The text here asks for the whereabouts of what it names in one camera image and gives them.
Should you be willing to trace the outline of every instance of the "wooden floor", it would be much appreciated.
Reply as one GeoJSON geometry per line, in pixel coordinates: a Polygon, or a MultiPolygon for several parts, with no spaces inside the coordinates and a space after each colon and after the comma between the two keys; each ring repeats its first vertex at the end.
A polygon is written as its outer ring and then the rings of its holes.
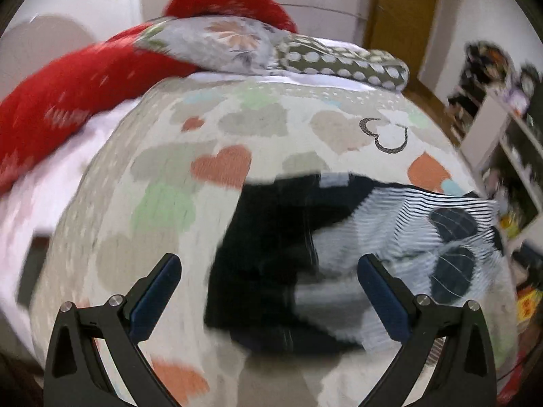
{"type": "Polygon", "coordinates": [[[454,145],[459,144],[458,140],[451,132],[452,121],[444,113],[444,104],[421,82],[416,81],[414,84],[410,83],[402,94],[432,118],[454,145]]]}

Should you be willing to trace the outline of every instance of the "blue gripper pad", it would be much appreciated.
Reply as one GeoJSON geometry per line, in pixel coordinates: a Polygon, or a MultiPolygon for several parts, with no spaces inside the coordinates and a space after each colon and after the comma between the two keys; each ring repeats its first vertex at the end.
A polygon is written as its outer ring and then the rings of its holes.
{"type": "Polygon", "coordinates": [[[357,275],[390,338],[405,343],[411,336],[407,312],[367,255],[360,257],[357,275]]]}
{"type": "Polygon", "coordinates": [[[134,343],[151,336],[180,279],[181,262],[172,255],[130,314],[129,336],[134,343]]]}

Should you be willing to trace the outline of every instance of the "white sheet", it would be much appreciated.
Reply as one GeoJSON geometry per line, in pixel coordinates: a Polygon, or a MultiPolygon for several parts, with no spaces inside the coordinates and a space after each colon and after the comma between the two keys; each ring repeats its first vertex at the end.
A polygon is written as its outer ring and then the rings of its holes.
{"type": "MultiPolygon", "coordinates": [[[[245,80],[248,77],[200,72],[189,78],[198,81],[229,81],[245,80]]],[[[358,92],[375,90],[358,81],[336,76],[303,75],[287,71],[284,71],[283,76],[256,77],[255,80],[329,86],[358,92]]],[[[121,119],[138,102],[139,98],[124,101],[109,112],[95,115],[78,134],[19,179],[9,193],[0,197],[0,310],[31,353],[34,353],[34,347],[29,314],[26,308],[17,304],[16,299],[32,237],[34,234],[53,233],[91,159],[106,143],[121,119]]]]}

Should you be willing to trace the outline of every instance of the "striped fabric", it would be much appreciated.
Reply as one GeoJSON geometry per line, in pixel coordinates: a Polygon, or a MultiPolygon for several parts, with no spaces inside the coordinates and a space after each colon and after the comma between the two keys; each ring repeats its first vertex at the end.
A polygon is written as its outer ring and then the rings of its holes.
{"type": "Polygon", "coordinates": [[[348,218],[311,234],[320,279],[299,281],[295,311],[336,338],[385,348],[391,340],[356,279],[360,256],[376,254],[414,295],[462,306],[483,298],[498,273],[495,223],[491,201],[376,187],[348,218]]]}

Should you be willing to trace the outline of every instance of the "red blanket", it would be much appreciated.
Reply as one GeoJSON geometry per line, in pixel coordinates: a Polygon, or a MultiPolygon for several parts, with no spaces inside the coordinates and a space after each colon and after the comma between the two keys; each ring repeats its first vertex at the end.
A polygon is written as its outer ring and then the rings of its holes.
{"type": "MultiPolygon", "coordinates": [[[[273,0],[172,0],[165,15],[203,14],[255,18],[280,29],[296,26],[273,0]]],[[[26,78],[0,104],[0,194],[45,159],[98,112],[142,95],[169,76],[197,67],[136,49],[144,23],[109,40],[56,59],[26,78]]]]}

